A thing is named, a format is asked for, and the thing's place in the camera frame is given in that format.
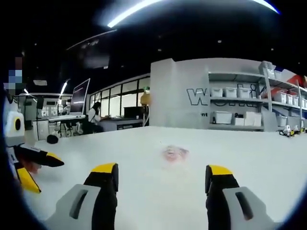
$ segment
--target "monitor screen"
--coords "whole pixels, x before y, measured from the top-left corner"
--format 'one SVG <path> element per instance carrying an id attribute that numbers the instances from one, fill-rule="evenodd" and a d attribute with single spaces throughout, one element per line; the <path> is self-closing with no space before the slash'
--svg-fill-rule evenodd
<path id="1" fill-rule="evenodd" d="M 82 115 L 84 111 L 85 98 L 90 79 L 81 83 L 73 89 L 71 98 L 71 115 Z"/>

